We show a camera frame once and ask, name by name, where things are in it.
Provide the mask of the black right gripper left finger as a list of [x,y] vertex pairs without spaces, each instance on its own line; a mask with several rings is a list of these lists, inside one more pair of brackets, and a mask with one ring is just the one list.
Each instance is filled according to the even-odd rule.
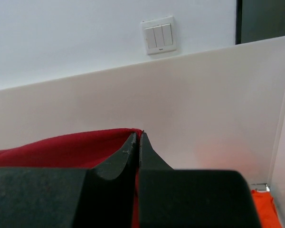
[[0,167],[0,228],[129,228],[137,134],[93,168]]

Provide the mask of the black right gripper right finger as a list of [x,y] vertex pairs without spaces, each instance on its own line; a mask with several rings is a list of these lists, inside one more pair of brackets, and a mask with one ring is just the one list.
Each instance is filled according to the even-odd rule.
[[234,170],[177,170],[140,138],[138,218],[142,228],[259,228],[244,177]]

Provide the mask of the dark red t shirt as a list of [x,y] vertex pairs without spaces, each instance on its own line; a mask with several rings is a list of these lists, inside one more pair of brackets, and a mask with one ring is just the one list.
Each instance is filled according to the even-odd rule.
[[48,138],[0,150],[0,167],[93,168],[121,148],[139,129],[110,129]]

